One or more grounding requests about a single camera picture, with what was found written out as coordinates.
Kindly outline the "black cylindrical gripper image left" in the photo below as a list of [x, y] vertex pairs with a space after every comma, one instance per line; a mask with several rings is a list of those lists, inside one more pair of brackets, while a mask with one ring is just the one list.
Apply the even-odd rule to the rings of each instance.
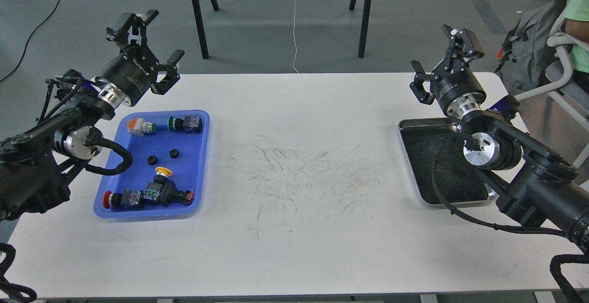
[[[179, 81], [177, 64], [185, 51], [175, 50], [166, 63], [158, 64], [158, 59], [147, 45], [146, 27], [158, 15], [158, 10], [149, 10], [143, 15], [123, 13], [114, 27], [106, 28], [105, 38], [121, 51], [95, 77], [101, 88], [98, 94], [100, 100], [112, 107], [121, 104], [135, 106], [147, 89], [164, 95]], [[165, 75], [156, 82], [160, 72], [165, 72]]]

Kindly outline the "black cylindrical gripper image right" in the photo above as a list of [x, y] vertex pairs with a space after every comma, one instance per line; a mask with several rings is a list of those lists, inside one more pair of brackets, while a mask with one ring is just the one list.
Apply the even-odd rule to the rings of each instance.
[[[485, 91], [469, 69], [470, 63], [483, 58], [485, 52], [475, 32], [446, 24], [442, 29], [449, 39], [442, 63], [427, 74], [421, 62], [411, 60], [414, 80], [410, 89], [421, 104], [431, 105], [436, 100], [444, 116], [461, 118], [467, 111], [464, 104], [479, 106], [486, 100]], [[425, 82], [433, 82], [433, 92], [426, 91]]]

